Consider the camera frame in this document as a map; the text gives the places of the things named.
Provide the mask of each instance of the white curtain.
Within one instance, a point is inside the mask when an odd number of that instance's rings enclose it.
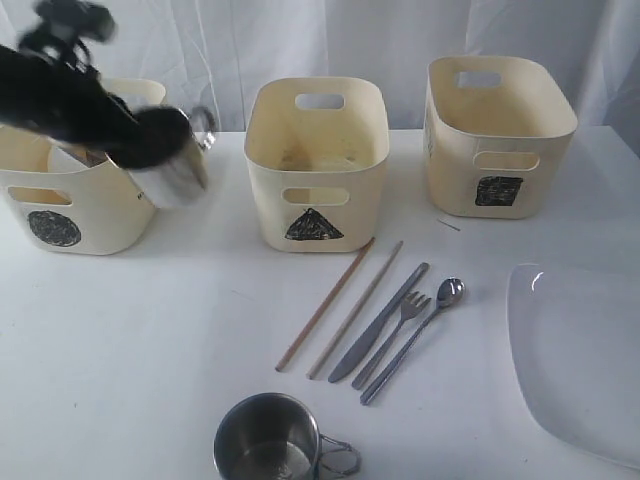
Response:
[[[612,125],[640,153],[639,0],[103,0],[118,23],[92,44],[106,76],[164,83],[185,108],[246,127],[259,88],[286,76],[376,83],[392,128],[421,128],[427,65],[445,55],[515,55],[544,65],[582,124]],[[15,45],[32,3],[0,0]]]

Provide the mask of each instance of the fork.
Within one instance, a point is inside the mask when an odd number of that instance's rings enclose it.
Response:
[[[358,376],[351,382],[351,386],[356,390],[360,390],[364,387],[364,384],[369,380],[369,377],[376,369],[376,367],[380,364],[386,353],[393,345],[396,337],[400,333],[402,326],[409,320],[416,318],[420,315],[420,312],[425,309],[431,298],[426,298],[426,295],[421,295],[420,292],[411,292],[409,295],[405,297],[405,299],[400,304],[400,321],[393,329],[391,334],[387,337],[385,342],[380,345],[378,351],[371,357],[371,359],[367,362],[367,364],[360,370]]]

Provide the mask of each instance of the mug handle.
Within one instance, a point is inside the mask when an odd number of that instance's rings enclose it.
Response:
[[[335,446],[335,448],[332,448],[327,452],[323,452],[322,455],[320,455],[320,466],[322,466],[322,468],[324,468],[328,472],[333,473],[335,475],[334,478],[347,478],[347,477],[350,477],[351,475],[355,475],[360,471],[362,458],[360,457],[360,452],[358,452],[355,448],[353,448],[351,444],[347,442],[341,442],[340,440],[335,440],[331,437],[327,437],[326,435],[322,435],[322,434],[320,434],[320,439]],[[355,458],[355,463],[351,468],[347,468],[346,470],[336,470],[324,463],[324,458],[327,455],[333,455],[333,454],[342,453],[342,452],[348,452]]]
[[[189,119],[189,123],[191,124],[191,128],[193,129],[193,124],[200,120],[204,125],[204,138],[202,141],[198,141],[198,146],[202,151],[209,150],[214,142],[216,141],[215,134],[217,133],[217,125],[216,119],[209,110],[204,105],[198,105],[191,110],[191,113],[187,115]]]

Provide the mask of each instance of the wooden chopstick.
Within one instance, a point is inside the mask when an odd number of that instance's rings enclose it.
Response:
[[[351,275],[353,275],[353,272],[356,271],[356,268],[358,268],[358,265],[362,263],[362,260],[367,255],[369,250],[371,250],[371,247],[373,246],[375,240],[376,240],[375,237],[372,238],[371,240],[369,240],[369,243],[367,243],[364,247],[360,249],[358,256],[353,260],[353,262],[351,262],[351,265],[349,265],[349,268],[345,270],[345,272],[342,274],[338,282],[333,286],[333,288],[327,295],[327,298],[325,298],[324,301],[320,304],[320,306],[318,307],[316,312],[313,314],[313,316],[309,319],[307,324],[304,326],[304,328],[302,329],[298,337],[287,349],[282,359],[278,362],[278,364],[276,365],[276,371],[281,372],[282,370],[284,370],[284,368],[287,366],[291,358],[293,358],[293,356],[296,354],[296,352],[298,351],[302,343],[309,336],[309,334],[311,333],[311,330],[313,330],[313,328],[320,321],[320,318],[322,317],[324,312],[327,310],[327,308],[329,308],[329,305],[331,305],[331,302],[333,302],[333,300],[338,296],[338,293],[340,293],[340,290],[342,290],[342,287],[345,286],[345,284],[347,283]]]
[[[382,267],[380,268],[376,276],[373,277],[373,280],[371,280],[371,283],[369,284],[367,289],[364,291],[364,293],[360,296],[356,304],[353,306],[353,308],[349,312],[349,315],[347,315],[347,317],[344,319],[344,321],[342,322],[342,325],[338,327],[338,330],[333,335],[333,338],[329,341],[329,344],[325,347],[325,349],[322,351],[322,353],[316,360],[316,363],[313,364],[313,366],[307,373],[307,378],[309,380],[313,380],[318,375],[318,372],[324,366],[325,362],[329,358],[329,355],[333,353],[333,350],[338,345],[338,342],[340,342],[340,340],[346,333],[347,329],[351,326],[353,321],[356,319],[356,317],[360,313],[360,310],[362,310],[362,307],[364,307],[364,304],[367,303],[367,300],[369,300],[369,297],[371,297],[371,294],[380,283],[380,280],[382,280],[382,277],[384,277],[385,273],[387,273],[387,270],[393,263],[393,260],[396,258],[396,256],[400,252],[402,245],[404,245],[404,242],[402,241],[396,244],[394,249],[391,251],[389,258],[387,258],[386,262],[384,262],[384,265],[382,265]]]

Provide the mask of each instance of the black square label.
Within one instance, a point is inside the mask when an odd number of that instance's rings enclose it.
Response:
[[[479,207],[510,207],[515,202],[520,185],[519,177],[483,177],[478,182],[476,205]]]

